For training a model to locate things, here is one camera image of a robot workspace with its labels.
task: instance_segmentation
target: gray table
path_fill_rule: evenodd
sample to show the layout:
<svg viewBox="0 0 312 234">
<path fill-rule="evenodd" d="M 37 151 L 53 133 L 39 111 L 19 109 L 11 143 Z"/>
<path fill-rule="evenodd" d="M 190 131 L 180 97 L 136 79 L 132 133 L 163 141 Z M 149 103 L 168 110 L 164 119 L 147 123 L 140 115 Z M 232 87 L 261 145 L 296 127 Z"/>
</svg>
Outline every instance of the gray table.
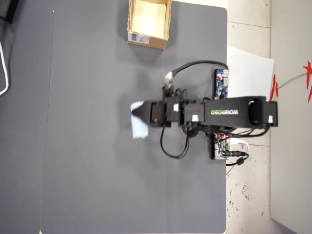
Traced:
<svg viewBox="0 0 312 234">
<path fill-rule="evenodd" d="M 132 140 L 130 105 L 160 99 L 162 74 L 186 62 L 225 62 L 226 11 L 173 2 L 165 51 L 126 43 L 127 0 L 32 0 L 21 12 L 0 98 L 0 232 L 223 232 L 225 162 L 210 160 L 204 135 L 183 160 L 163 154 L 159 129 Z M 209 97 L 214 69 L 192 67 L 175 85 Z M 166 139 L 183 149 L 180 129 Z"/>
</svg>

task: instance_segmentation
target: blue circuit board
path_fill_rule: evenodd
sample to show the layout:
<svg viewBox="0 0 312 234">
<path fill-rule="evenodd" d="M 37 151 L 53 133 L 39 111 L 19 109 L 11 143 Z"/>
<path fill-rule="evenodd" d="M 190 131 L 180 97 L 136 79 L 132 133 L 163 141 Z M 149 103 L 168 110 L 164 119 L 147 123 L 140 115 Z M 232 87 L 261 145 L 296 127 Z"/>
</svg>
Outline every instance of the blue circuit board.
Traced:
<svg viewBox="0 0 312 234">
<path fill-rule="evenodd" d="M 215 99 L 228 97 L 229 70 L 217 69 L 215 78 Z"/>
<path fill-rule="evenodd" d="M 228 97 L 229 86 L 229 70 L 217 69 L 215 77 L 215 99 L 223 99 Z M 229 146 L 229 139 L 223 141 L 217 141 L 222 139 L 226 135 L 214 134 L 214 159 L 227 160 L 228 157 L 223 156 L 222 152 L 227 150 Z"/>
</svg>

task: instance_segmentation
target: white floor tile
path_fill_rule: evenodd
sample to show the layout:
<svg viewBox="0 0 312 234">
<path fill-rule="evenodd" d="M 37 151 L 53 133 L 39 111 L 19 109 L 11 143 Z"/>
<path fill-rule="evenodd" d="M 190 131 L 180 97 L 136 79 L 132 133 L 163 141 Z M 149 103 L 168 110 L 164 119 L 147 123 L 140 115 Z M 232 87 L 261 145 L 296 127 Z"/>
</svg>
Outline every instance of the white floor tile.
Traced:
<svg viewBox="0 0 312 234">
<path fill-rule="evenodd" d="M 226 184 L 225 233 L 285 233 L 285 228 L 270 218 L 269 147 L 250 146 L 250 158 L 231 170 Z"/>
<path fill-rule="evenodd" d="M 228 45 L 270 58 L 271 29 L 228 22 Z"/>
<path fill-rule="evenodd" d="M 228 21 L 271 27 L 271 0 L 228 0 Z"/>
</svg>

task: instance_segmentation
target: red decoration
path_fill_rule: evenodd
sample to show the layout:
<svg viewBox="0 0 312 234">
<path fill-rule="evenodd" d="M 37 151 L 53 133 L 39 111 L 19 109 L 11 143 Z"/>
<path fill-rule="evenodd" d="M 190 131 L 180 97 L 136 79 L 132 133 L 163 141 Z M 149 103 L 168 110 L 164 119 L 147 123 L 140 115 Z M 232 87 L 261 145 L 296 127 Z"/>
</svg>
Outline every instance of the red decoration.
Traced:
<svg viewBox="0 0 312 234">
<path fill-rule="evenodd" d="M 308 73 L 307 73 L 307 89 L 308 89 L 309 88 L 309 84 L 310 84 L 310 76 L 312 74 L 311 63 L 308 61 L 308 66 L 306 66 L 304 68 L 308 71 Z M 311 87 L 311 90 L 310 90 L 308 103 L 310 103 L 311 97 L 312 97 L 312 87 Z"/>
<path fill-rule="evenodd" d="M 276 97 L 278 98 L 278 83 L 276 82 Z"/>
<path fill-rule="evenodd" d="M 310 75 L 312 74 L 312 67 L 311 67 L 311 63 L 308 61 L 308 66 L 304 67 L 307 71 L 307 89 L 309 88 L 309 83 L 310 83 Z"/>
<path fill-rule="evenodd" d="M 272 87 L 272 91 L 271 91 L 270 101 L 272 101 L 272 99 L 273 99 L 274 90 L 275 90 L 275 84 L 276 84 L 276 77 L 275 77 L 275 75 L 274 75 L 274 78 L 273 78 L 273 87 Z"/>
</svg>

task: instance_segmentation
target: cardboard box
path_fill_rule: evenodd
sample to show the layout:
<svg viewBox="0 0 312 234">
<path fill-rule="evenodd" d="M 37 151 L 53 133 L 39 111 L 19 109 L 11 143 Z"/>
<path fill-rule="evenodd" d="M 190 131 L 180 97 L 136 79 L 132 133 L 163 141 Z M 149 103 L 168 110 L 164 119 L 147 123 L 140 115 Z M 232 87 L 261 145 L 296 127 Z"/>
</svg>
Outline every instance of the cardboard box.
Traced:
<svg viewBox="0 0 312 234">
<path fill-rule="evenodd" d="M 172 0 L 129 0 L 128 43 L 165 49 Z"/>
</svg>

